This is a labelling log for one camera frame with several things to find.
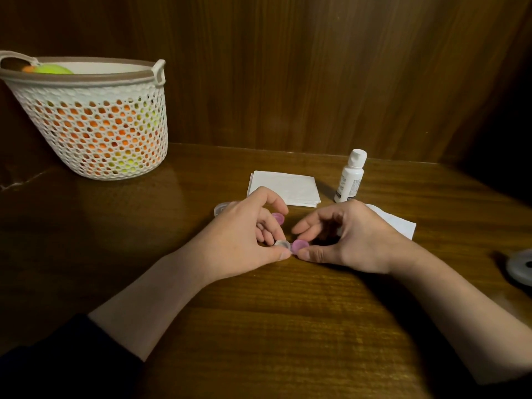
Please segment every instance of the brown basket rim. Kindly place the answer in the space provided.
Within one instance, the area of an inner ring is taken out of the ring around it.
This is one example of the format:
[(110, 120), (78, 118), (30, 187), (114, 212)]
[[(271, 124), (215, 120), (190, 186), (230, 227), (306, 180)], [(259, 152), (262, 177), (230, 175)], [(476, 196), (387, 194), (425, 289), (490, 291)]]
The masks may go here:
[(130, 60), (126, 58), (106, 58), (106, 57), (37, 57), (40, 63), (61, 63), (61, 62), (78, 62), (78, 63), (120, 63), (146, 66), (146, 70), (134, 71), (131, 73), (112, 73), (112, 74), (43, 74), (43, 73), (25, 73), (22, 71), (8, 70), (0, 67), (0, 78), (5, 80), (27, 80), (32, 82), (48, 82), (54, 84), (57, 82), (114, 82), (124, 80), (138, 80), (153, 78), (151, 68), (155, 62), (145, 60)]

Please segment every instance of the green ball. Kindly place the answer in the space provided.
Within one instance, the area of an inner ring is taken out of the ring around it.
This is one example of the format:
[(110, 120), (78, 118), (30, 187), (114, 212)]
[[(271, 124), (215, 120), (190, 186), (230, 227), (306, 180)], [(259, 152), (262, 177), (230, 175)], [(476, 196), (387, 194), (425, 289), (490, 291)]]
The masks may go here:
[(57, 64), (43, 64), (35, 66), (34, 73), (43, 74), (74, 74), (68, 68), (58, 66)]

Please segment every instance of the bottle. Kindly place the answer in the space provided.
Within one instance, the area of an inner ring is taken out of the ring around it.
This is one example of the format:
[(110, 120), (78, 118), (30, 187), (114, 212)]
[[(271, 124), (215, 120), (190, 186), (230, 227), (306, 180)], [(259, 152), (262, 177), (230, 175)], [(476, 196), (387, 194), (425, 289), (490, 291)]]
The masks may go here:
[(359, 190), (360, 181), (364, 174), (362, 167), (365, 160), (368, 157), (368, 153), (361, 149), (354, 149), (349, 155), (349, 161), (342, 170), (342, 178), (340, 179), (340, 186), (336, 191), (334, 201), (341, 203), (343, 201), (351, 200), (356, 196), (356, 192)]

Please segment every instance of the basket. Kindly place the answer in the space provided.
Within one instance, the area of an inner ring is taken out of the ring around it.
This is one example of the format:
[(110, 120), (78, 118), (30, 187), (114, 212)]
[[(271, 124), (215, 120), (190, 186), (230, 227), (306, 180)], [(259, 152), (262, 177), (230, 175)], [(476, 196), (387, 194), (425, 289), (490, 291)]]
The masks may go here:
[(29, 57), (74, 74), (0, 68), (30, 119), (61, 160), (86, 178), (132, 178), (155, 169), (168, 150), (164, 60), (156, 63), (91, 57)]

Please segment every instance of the brown wooden backdrop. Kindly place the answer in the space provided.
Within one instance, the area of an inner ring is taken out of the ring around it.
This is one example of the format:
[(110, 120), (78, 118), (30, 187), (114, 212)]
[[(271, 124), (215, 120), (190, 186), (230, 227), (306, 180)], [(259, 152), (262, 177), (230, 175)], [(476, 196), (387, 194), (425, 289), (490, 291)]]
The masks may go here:
[[(2, 0), (0, 48), (166, 59), (173, 142), (327, 154), (364, 148), (372, 157), (437, 162), (460, 157), (494, 85), (512, 78), (501, 72), (529, 6)], [(517, 55), (530, 45), (520, 41)], [(520, 60), (512, 59), (514, 69)], [(0, 122), (12, 131), (26, 119), (6, 102), (4, 86), (2, 93)], [(23, 136), (40, 149), (32, 138), (36, 132)]]

